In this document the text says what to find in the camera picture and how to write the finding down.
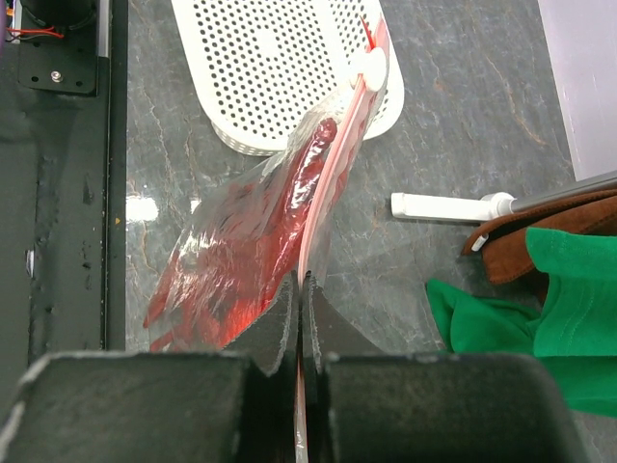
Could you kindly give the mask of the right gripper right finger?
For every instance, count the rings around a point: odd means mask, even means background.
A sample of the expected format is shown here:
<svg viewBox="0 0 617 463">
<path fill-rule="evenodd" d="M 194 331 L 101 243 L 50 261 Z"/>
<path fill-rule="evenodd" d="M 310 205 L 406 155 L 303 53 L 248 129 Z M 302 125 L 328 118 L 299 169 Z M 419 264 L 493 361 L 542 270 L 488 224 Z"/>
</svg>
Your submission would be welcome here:
<svg viewBox="0 0 617 463">
<path fill-rule="evenodd" d="M 583 462 L 548 371 L 518 354 L 388 354 L 302 290 L 312 462 Z"/>
</svg>

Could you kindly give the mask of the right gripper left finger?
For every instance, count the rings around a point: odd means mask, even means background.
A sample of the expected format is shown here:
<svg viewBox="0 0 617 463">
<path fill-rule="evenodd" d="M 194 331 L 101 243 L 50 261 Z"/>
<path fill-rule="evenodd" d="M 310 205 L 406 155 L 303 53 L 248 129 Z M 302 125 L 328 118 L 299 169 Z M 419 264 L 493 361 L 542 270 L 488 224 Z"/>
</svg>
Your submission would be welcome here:
<svg viewBox="0 0 617 463">
<path fill-rule="evenodd" d="M 18 383 L 5 462 L 291 462 L 299 290 L 221 351 L 62 352 Z"/>
</svg>

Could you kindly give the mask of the red toy lobster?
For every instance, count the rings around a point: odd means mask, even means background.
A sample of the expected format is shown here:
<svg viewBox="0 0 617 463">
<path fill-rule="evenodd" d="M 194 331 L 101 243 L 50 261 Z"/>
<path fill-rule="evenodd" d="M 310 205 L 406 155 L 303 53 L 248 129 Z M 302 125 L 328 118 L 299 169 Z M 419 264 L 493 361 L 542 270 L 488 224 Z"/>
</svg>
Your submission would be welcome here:
<svg viewBox="0 0 617 463">
<path fill-rule="evenodd" d="M 281 155 L 217 188 L 195 208 L 148 304 L 152 352 L 223 348 L 273 301 L 298 264 L 314 192 L 337 134 L 301 124 Z"/>
</svg>

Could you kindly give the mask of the clear zip top bag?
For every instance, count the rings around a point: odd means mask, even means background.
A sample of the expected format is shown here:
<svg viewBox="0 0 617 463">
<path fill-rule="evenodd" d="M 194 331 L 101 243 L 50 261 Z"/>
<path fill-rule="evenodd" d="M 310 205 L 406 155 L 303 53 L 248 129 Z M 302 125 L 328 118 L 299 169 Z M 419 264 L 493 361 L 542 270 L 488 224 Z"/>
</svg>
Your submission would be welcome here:
<svg viewBox="0 0 617 463">
<path fill-rule="evenodd" d="M 349 80 L 306 112 L 283 152 L 197 206 L 148 302 L 149 349 L 173 389 L 174 462 L 308 454 L 302 296 L 389 77 L 384 17 L 362 27 Z"/>
</svg>

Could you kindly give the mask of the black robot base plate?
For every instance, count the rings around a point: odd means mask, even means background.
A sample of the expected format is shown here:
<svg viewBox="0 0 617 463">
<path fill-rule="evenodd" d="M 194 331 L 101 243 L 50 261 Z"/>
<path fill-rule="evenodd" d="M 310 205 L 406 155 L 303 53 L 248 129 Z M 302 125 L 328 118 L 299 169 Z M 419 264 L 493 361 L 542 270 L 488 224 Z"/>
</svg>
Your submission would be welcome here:
<svg viewBox="0 0 617 463">
<path fill-rule="evenodd" d="M 1 27 L 1 406 L 30 365 L 125 347 L 128 5 L 5 1 Z"/>
</svg>

